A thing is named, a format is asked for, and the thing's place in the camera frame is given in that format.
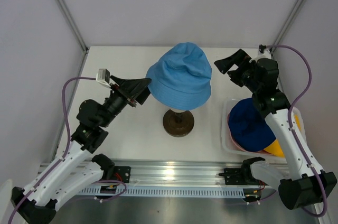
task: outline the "dark blue hat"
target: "dark blue hat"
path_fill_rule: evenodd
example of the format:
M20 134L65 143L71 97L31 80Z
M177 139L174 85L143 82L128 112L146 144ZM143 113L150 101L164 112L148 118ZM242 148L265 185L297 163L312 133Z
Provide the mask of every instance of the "dark blue hat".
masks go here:
M241 100L233 107L228 124L232 138L246 151L261 151L276 139L255 109L252 98Z
M151 66L149 90L164 105L192 110L203 105L211 94L211 66L194 43L179 43Z

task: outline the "white wall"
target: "white wall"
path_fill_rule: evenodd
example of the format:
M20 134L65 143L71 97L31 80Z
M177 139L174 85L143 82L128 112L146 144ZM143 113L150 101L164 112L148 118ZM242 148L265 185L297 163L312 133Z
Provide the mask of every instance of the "white wall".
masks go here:
M0 0L0 184L27 184L50 158L62 85L81 61L54 0Z
M256 47L272 42L295 0L65 0L91 45Z
M313 82L297 107L305 122L308 144L326 171L338 177L338 0L307 0L283 44L308 59ZM281 80L290 100L305 88L307 71L289 51L277 50ZM338 188L329 197L333 223L338 223Z

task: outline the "black bracket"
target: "black bracket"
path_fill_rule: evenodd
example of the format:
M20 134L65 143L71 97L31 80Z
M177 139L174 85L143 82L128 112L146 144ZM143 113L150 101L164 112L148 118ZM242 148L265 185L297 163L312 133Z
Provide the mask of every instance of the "black bracket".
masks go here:
M257 189L243 189L245 198L243 200L245 202L255 202L257 200L260 200L262 197L262 193L258 193Z
M12 204L14 207L22 200L24 197L24 190L19 187L14 187L12 189ZM55 204L57 200L50 200L48 204L44 207L39 207L35 205L35 201L30 201L25 199L22 205L18 209L18 213L25 219L29 224L48 224L52 221L56 215Z
M259 180L251 174L250 165L254 162L265 161L262 157L250 158L243 161L240 168L225 168L219 176L224 176L226 185L259 185Z
M319 177L328 197L337 184L337 178L333 172L324 171ZM278 193L283 204L290 210L323 202L323 195L314 175L294 181L283 179L280 181Z
M122 182L129 183L130 172L132 168L129 166L115 166L114 171L122 178Z

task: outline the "metal extrusion bar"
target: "metal extrusion bar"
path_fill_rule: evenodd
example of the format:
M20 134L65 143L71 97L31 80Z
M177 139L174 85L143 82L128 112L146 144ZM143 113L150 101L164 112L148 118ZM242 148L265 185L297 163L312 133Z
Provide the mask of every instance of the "metal extrusion bar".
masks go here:
M65 1L64 0L55 0L55 1L57 2L65 20L67 21L72 33L74 34L75 38L77 39L77 41L78 41L79 45L81 46L82 50L84 52L86 52L88 48L87 48L87 46L86 46L86 44L85 44L85 42L84 42L84 40L81 36L81 33L80 33L80 31L79 31L71 13L70 13L70 11L69 11Z
M114 160L116 166L130 166L128 187L154 186L157 188L257 188L255 185L225 185L224 177L219 176L223 169L241 167L241 163L209 163L209 162L162 162L138 160ZM84 168L91 160L82 162L73 174ZM272 164L287 172L286 164ZM42 172L48 163L40 166Z
M291 12L289 13L289 15L287 16L287 19L285 20L282 28L280 29L277 37L275 38L275 41L273 43L273 45L276 44L281 44L283 38L285 37L286 33L288 32L289 28L291 27L293 21L295 20L296 16L298 15L299 11L302 9L304 3L306 0L297 0L291 10ZM276 48L272 48L272 55L274 54L274 51L276 50Z

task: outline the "gray floor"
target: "gray floor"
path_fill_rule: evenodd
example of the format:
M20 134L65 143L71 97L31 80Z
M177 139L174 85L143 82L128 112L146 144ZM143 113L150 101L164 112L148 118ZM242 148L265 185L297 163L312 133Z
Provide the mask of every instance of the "gray floor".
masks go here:
M53 224L187 224L187 223L318 223L301 209L290 211L279 197L260 206L231 206L242 202L229 199L120 197L100 204L82 200L66 204L52 221Z

